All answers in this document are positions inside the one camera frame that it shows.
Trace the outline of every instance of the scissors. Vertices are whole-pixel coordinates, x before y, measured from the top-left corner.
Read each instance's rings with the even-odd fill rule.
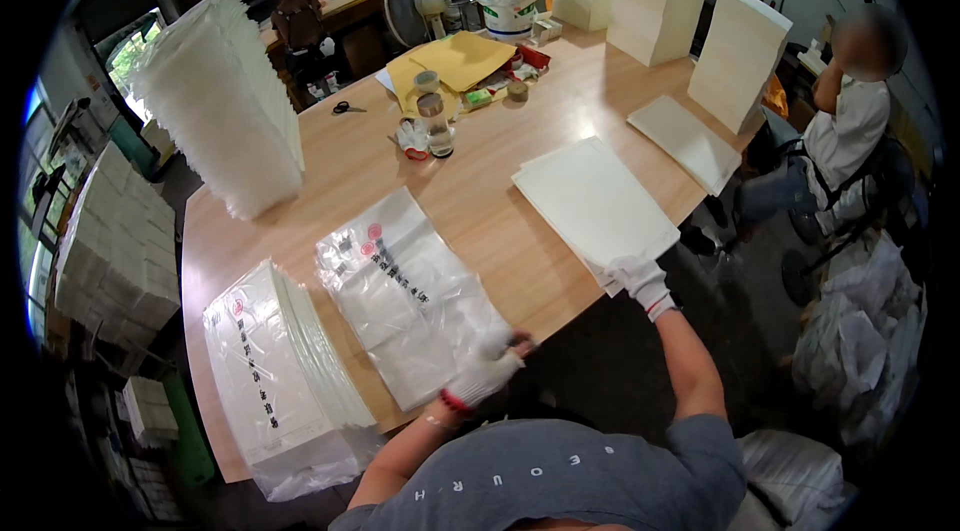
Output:
[[[333,106],[333,114],[342,115],[343,113],[366,113],[366,110],[362,107],[353,107],[350,102],[337,102],[337,105]]]

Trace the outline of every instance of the seated man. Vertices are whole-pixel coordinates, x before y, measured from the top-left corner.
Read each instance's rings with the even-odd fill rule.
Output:
[[[327,37],[322,20],[320,0],[280,0],[270,21],[286,44],[286,67],[301,89],[319,83],[324,95],[330,95],[325,75],[333,60],[321,47]]]
[[[803,136],[767,112],[773,146],[794,145],[773,172],[746,180],[736,190],[733,214],[741,238],[779,211],[813,214],[836,202],[844,182],[883,135],[890,117],[884,80],[900,70],[905,57],[904,24],[879,4],[864,4],[859,15],[835,30],[833,60],[813,84],[819,111]]]

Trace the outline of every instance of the white bucket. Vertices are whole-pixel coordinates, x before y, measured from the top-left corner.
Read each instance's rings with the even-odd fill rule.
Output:
[[[513,44],[530,37],[537,16],[537,0],[476,0],[483,7],[486,31],[500,42]]]

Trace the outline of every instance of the person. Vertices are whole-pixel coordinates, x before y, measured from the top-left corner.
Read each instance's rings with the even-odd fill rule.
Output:
[[[750,155],[780,154],[775,170],[745,180],[733,199],[741,238],[779,211],[813,215],[831,207],[863,165],[890,117],[885,80],[906,57],[906,30],[893,10],[864,4],[834,31],[833,59],[813,84],[818,112],[802,136],[766,110],[769,128]]]
[[[322,43],[325,40],[331,43],[332,39],[327,39],[322,11],[320,0],[280,0],[270,21],[286,45],[287,71],[296,84],[306,89],[308,84],[319,82],[323,94],[330,95],[330,85],[325,78],[330,67],[322,64],[328,57]]]
[[[726,529],[746,478],[714,361],[656,262],[628,256],[606,272],[662,342],[677,398],[667,448],[557,418],[501,420],[448,441],[533,349],[529,335],[490,332],[473,362],[373,458],[329,529]]]

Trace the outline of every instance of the brown jacket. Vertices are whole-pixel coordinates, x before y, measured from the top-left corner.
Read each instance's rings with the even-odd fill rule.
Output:
[[[270,20],[291,49],[317,44],[326,34],[320,0],[280,0]]]

